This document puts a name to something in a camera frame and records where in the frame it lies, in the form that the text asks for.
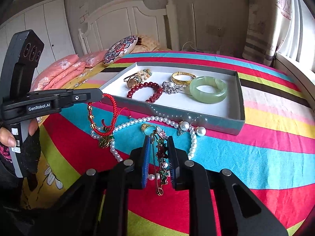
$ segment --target finger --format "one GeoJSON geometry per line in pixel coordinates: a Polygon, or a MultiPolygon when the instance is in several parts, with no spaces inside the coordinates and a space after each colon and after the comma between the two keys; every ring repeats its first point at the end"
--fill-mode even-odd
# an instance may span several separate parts
{"type": "Polygon", "coordinates": [[[37,122],[37,119],[34,118],[31,120],[30,125],[28,126],[29,135],[30,136],[34,135],[37,129],[38,129],[38,122],[37,122]]]}
{"type": "Polygon", "coordinates": [[[0,128],[0,142],[8,147],[15,147],[16,141],[10,131],[6,128],[0,128]]]}

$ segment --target bed headboard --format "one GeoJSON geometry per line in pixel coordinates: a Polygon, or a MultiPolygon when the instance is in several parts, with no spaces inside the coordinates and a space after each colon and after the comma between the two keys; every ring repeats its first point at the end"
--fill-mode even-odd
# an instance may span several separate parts
{"type": "Polygon", "coordinates": [[[153,37],[165,48],[179,51],[176,7],[168,0],[165,9],[150,10],[144,0],[114,0],[91,13],[85,23],[86,32],[79,29],[84,54],[110,48],[129,35],[153,37]]]}

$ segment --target fingernail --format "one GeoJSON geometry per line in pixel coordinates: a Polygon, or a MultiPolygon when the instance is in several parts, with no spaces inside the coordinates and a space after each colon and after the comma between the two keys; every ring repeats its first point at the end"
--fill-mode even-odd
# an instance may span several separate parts
{"type": "Polygon", "coordinates": [[[9,140],[7,141],[9,144],[9,147],[15,147],[16,146],[16,141],[13,137],[9,137],[9,140]]]}

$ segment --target metal screw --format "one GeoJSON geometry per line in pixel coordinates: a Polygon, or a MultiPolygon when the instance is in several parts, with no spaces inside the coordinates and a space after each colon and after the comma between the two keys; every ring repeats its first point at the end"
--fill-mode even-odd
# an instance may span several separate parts
{"type": "Polygon", "coordinates": [[[225,176],[230,176],[232,175],[232,171],[230,171],[229,169],[222,169],[222,174],[225,176]]]}
{"type": "Polygon", "coordinates": [[[133,165],[133,160],[130,160],[130,159],[127,159],[127,160],[124,160],[124,165],[126,165],[126,166],[131,166],[131,165],[133,165]]]}
{"type": "Polygon", "coordinates": [[[94,176],[95,173],[96,173],[96,170],[95,170],[95,169],[88,169],[88,170],[86,171],[86,174],[87,174],[88,176],[94,176]]]}
{"type": "Polygon", "coordinates": [[[195,163],[192,160],[187,160],[187,161],[185,161],[185,165],[187,167],[192,167],[193,165],[195,165],[195,163]]]}

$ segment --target patterned curtain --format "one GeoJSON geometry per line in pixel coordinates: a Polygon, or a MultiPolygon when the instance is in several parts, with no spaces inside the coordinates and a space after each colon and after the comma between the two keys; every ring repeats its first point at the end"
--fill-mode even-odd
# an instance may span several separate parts
{"type": "Polygon", "coordinates": [[[290,27],[294,0],[249,0],[243,58],[267,66],[283,44],[290,27]]]}

